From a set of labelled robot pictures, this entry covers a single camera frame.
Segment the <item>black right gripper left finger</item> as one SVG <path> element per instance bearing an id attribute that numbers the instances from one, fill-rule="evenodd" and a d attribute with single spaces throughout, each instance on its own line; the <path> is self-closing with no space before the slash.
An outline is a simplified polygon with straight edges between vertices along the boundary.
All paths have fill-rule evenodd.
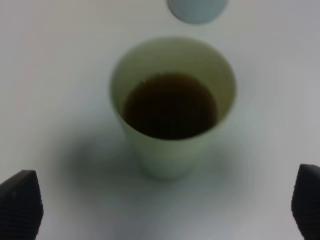
<path id="1" fill-rule="evenodd" d="M 21 170 L 0 184 L 0 238 L 36 239 L 44 216 L 35 170 Z"/>

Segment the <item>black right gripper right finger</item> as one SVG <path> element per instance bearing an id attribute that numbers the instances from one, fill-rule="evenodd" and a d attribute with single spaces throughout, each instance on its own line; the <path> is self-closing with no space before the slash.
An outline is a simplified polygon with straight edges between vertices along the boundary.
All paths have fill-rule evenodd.
<path id="1" fill-rule="evenodd" d="M 291 211 L 305 240 L 320 238 L 320 167 L 301 164 L 291 200 Z"/>

